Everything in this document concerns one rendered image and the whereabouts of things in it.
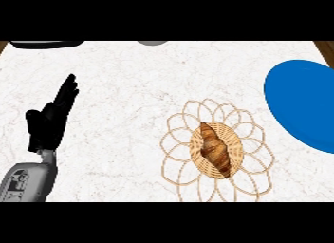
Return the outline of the black flat appliance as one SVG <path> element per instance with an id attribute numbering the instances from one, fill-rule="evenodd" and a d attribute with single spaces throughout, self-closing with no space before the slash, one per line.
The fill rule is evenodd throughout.
<path id="1" fill-rule="evenodd" d="M 82 41 L 11 41 L 16 48 L 47 49 L 61 47 L 78 47 Z"/>

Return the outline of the blue plate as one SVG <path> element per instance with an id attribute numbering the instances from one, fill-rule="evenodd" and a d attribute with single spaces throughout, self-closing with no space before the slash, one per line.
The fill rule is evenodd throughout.
<path id="1" fill-rule="evenodd" d="M 265 100 L 290 134 L 334 154 L 334 69 L 312 61 L 283 62 L 265 78 Z"/>

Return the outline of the grey round object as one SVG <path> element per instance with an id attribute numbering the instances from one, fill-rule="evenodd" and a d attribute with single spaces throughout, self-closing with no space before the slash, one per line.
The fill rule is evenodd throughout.
<path id="1" fill-rule="evenodd" d="M 160 46 L 163 45 L 165 43 L 168 43 L 168 41 L 138 41 L 142 45 L 145 46 Z"/>

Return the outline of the brown croissant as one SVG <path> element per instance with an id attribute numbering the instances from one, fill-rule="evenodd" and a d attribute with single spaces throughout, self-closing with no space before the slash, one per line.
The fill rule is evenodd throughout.
<path id="1" fill-rule="evenodd" d="M 218 169 L 225 178 L 231 177 L 232 164 L 228 145 L 219 138 L 216 131 L 206 122 L 201 122 L 203 147 L 201 155 Z"/>

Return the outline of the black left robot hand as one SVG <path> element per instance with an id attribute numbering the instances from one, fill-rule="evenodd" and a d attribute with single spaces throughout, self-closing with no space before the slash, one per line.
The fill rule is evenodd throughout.
<path id="1" fill-rule="evenodd" d="M 79 94 L 76 76 L 69 75 L 55 100 L 47 104 L 42 111 L 29 110 L 26 120 L 30 133 L 29 151 L 55 151 L 64 137 L 69 115 Z"/>

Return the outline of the wicker flower-shaped placemat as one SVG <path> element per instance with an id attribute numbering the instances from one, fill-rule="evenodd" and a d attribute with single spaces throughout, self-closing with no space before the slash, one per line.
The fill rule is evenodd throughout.
<path id="1" fill-rule="evenodd" d="M 231 168 L 221 172 L 203 157 L 201 131 L 212 129 L 228 147 Z M 249 110 L 212 99 L 190 101 L 168 118 L 160 140 L 162 177 L 176 186 L 179 201 L 258 201 L 272 190 L 275 155 L 265 129 Z"/>

